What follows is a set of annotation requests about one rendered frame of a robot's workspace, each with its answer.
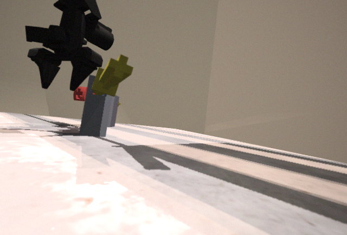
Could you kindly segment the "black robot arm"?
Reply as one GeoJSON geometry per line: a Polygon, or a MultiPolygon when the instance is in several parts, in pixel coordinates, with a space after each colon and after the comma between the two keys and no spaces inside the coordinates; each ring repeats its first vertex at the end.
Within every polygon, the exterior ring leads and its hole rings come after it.
{"type": "Polygon", "coordinates": [[[63,48],[64,44],[69,44],[68,33],[61,27],[66,25],[82,32],[89,43],[103,50],[111,48],[114,42],[112,29],[98,21],[101,15],[96,0],[58,0],[53,5],[63,11],[60,26],[26,26],[26,41],[43,43],[46,48],[49,48],[49,45],[63,48]],[[90,13],[85,15],[87,10],[90,10],[90,13]]]}

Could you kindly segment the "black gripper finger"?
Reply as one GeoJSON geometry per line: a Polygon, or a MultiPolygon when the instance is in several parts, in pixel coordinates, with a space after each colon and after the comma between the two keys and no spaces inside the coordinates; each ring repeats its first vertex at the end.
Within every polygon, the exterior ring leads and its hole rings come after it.
{"type": "Polygon", "coordinates": [[[60,67],[52,65],[39,58],[31,58],[31,60],[39,67],[42,88],[47,89],[60,70],[60,67]]]}
{"type": "Polygon", "coordinates": [[[98,68],[80,58],[69,59],[73,65],[70,90],[75,91],[98,68]]]}

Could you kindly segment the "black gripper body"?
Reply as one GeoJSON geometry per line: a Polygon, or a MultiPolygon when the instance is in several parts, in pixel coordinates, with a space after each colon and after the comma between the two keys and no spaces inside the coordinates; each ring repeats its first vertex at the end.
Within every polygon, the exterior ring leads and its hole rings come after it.
{"type": "Polygon", "coordinates": [[[62,61],[70,61],[69,58],[80,58],[95,67],[102,66],[103,59],[100,54],[88,47],[82,47],[87,45],[82,32],[71,26],[61,25],[61,27],[68,33],[68,46],[64,44],[63,48],[60,48],[59,45],[49,45],[49,49],[54,53],[44,48],[31,48],[27,57],[39,58],[55,66],[60,66],[62,61]]]}

